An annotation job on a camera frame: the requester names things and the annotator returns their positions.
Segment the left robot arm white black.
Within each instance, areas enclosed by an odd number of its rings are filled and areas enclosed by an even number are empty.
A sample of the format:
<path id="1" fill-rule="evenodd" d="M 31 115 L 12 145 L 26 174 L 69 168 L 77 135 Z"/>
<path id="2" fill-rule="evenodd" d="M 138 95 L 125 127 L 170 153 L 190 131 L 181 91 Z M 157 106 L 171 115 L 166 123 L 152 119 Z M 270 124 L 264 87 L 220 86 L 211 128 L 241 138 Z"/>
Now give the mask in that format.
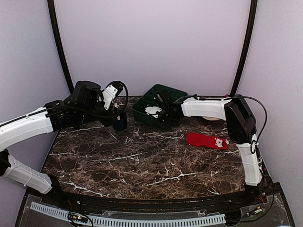
<path id="1" fill-rule="evenodd" d="M 78 81 L 66 99 L 49 102 L 33 112 L 1 123 L 0 175 L 48 194 L 56 206 L 63 206 L 67 196 L 61 192 L 57 178 L 21 163 L 9 153 L 8 147 L 38 135 L 69 127 L 78 129 L 95 121 L 108 127 L 123 112 L 113 104 L 122 91 L 128 91 L 122 81 L 112 81 L 105 88 L 95 82 Z"/>

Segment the green compartment tray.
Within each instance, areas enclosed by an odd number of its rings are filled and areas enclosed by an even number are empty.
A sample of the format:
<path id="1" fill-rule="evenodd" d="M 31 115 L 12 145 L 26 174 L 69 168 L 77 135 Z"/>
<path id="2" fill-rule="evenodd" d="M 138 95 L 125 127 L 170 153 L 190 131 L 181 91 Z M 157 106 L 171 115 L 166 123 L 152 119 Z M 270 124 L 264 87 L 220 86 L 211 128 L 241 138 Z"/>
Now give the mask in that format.
<path id="1" fill-rule="evenodd" d="M 168 90 L 171 93 L 171 96 L 174 100 L 182 96 L 187 96 L 187 92 L 175 89 L 172 87 L 168 87 L 161 84 L 156 84 L 152 88 L 150 88 L 133 106 L 132 111 L 134 115 L 134 119 L 139 121 L 145 125 L 157 127 L 157 119 L 154 116 L 150 116 L 146 113 L 145 108 L 148 106 L 156 106 L 158 107 L 154 97 L 157 95 L 158 92 L 162 91 L 163 89 Z"/>

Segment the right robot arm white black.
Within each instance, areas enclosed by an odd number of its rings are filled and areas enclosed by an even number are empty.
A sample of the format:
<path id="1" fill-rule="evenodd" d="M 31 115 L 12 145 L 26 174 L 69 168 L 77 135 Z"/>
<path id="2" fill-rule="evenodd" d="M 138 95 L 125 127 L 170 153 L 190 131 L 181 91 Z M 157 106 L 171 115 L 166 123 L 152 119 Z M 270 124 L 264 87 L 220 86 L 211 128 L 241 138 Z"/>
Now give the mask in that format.
<path id="1" fill-rule="evenodd" d="M 258 148 L 260 133 L 257 132 L 256 118 L 246 102 L 247 97 L 214 98 L 198 95 L 182 96 L 175 100 L 164 89 L 154 96 L 155 106 L 146 106 L 145 112 L 157 123 L 170 125 L 181 117 L 203 117 L 226 121 L 229 138 L 240 152 L 245 173 L 245 192 L 242 202 L 252 205 L 260 197 L 263 179 L 263 160 Z"/>

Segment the red santa sock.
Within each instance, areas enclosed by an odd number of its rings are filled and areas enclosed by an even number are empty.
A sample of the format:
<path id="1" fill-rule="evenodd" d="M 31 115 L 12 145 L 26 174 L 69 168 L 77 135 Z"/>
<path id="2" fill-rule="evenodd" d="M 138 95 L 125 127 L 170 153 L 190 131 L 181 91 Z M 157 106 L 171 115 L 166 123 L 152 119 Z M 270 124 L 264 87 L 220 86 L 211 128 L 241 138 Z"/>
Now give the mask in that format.
<path id="1" fill-rule="evenodd" d="M 227 150 L 229 142 L 219 137 L 206 136 L 197 133 L 188 133 L 186 142 L 193 146 L 204 146 L 220 150 Z"/>

